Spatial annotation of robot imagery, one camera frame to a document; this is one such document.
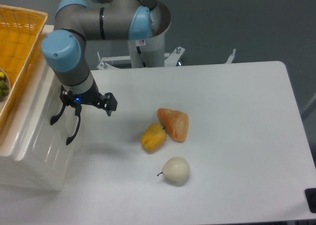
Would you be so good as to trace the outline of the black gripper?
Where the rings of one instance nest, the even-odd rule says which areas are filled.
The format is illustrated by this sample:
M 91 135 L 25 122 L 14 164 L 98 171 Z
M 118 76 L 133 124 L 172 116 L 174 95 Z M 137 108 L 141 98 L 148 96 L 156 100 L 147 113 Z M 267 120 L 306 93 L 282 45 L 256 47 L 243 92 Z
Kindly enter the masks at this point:
M 91 105 L 98 109 L 105 110 L 107 116 L 111 116 L 112 112 L 117 110 L 118 105 L 113 93 L 108 92 L 101 95 L 97 86 L 92 86 L 81 94 L 75 94 L 72 90 L 66 90 L 64 86 L 61 86 L 60 99 L 63 103 L 60 115 L 63 114 L 67 106 L 70 106 L 75 109 L 75 116 L 80 116 L 82 110 L 81 105 Z

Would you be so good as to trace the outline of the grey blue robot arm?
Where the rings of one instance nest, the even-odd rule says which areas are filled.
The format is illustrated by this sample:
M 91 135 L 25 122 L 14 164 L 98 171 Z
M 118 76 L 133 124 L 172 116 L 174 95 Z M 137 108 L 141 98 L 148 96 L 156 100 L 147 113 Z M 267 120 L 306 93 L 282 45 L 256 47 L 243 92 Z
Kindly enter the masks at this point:
M 63 106 L 92 105 L 110 115 L 117 108 L 112 93 L 99 93 L 85 60 L 90 40 L 139 40 L 150 37 L 150 10 L 143 0 L 96 0 L 108 8 L 89 8 L 84 0 L 62 0 L 53 32 L 42 41 L 47 64 L 61 82 Z

